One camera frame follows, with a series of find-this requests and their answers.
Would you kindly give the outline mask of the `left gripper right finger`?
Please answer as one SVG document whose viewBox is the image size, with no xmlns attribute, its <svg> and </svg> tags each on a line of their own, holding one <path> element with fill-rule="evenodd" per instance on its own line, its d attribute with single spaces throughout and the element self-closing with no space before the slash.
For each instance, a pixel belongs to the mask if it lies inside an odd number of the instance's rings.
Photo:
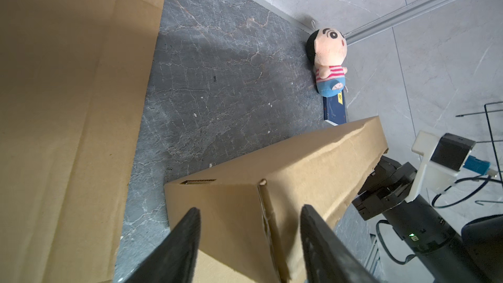
<svg viewBox="0 0 503 283">
<path fill-rule="evenodd" d="M 377 282 L 310 204 L 301 209 L 300 233 L 309 282 Z"/>
</svg>

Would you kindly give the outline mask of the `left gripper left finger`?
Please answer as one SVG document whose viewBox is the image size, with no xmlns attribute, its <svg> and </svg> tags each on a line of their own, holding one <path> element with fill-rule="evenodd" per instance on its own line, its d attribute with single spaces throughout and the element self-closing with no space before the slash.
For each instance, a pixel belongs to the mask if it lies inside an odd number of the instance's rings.
<svg viewBox="0 0 503 283">
<path fill-rule="evenodd" d="M 161 244 L 146 257 L 127 282 L 191 283 L 201 235 L 201 216 L 191 208 Z"/>
</svg>

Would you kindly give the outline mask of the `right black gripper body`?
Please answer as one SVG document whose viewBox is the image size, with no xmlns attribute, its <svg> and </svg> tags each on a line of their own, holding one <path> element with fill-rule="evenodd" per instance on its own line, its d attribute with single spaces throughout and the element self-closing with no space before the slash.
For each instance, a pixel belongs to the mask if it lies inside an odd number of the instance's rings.
<svg viewBox="0 0 503 283">
<path fill-rule="evenodd" d="M 417 169 L 382 156 L 352 204 L 368 221 L 401 204 L 409 195 Z"/>
</svg>

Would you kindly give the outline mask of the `brown cardboard box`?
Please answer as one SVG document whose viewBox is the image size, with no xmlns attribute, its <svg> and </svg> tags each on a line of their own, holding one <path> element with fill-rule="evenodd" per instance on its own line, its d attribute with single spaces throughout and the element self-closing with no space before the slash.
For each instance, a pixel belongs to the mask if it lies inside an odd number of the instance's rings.
<svg viewBox="0 0 503 283">
<path fill-rule="evenodd" d="M 200 210 L 195 282 L 304 282 L 302 207 L 335 227 L 387 149 L 380 118 L 371 117 L 167 183 L 171 227 Z"/>
</svg>

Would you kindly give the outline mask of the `dark blue book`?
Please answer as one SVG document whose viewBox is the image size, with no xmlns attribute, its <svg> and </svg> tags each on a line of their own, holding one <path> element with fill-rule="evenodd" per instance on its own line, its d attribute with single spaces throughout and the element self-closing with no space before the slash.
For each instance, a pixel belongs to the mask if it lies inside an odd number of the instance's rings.
<svg viewBox="0 0 503 283">
<path fill-rule="evenodd" d="M 336 96 L 323 98 L 323 105 L 325 122 L 330 123 L 333 126 L 347 123 L 344 91 Z"/>
</svg>

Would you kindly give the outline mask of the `plush doll striped shirt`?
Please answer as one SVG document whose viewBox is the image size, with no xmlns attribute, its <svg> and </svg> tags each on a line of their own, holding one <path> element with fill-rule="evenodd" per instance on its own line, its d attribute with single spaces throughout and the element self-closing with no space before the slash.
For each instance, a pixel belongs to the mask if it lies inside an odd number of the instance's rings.
<svg viewBox="0 0 503 283">
<path fill-rule="evenodd" d="M 344 35 L 335 28 L 316 30 L 309 36 L 305 49 L 313 66 L 318 93 L 325 98 L 342 93 L 348 72 L 343 66 L 348 52 Z"/>
</svg>

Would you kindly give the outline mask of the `flat brown cardboard sheet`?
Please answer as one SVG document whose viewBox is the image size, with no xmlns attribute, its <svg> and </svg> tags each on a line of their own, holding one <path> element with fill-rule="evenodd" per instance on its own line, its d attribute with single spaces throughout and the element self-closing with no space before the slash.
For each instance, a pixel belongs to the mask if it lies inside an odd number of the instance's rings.
<svg viewBox="0 0 503 283">
<path fill-rule="evenodd" d="M 1 0 L 1 281 L 111 282 L 164 0 Z"/>
</svg>

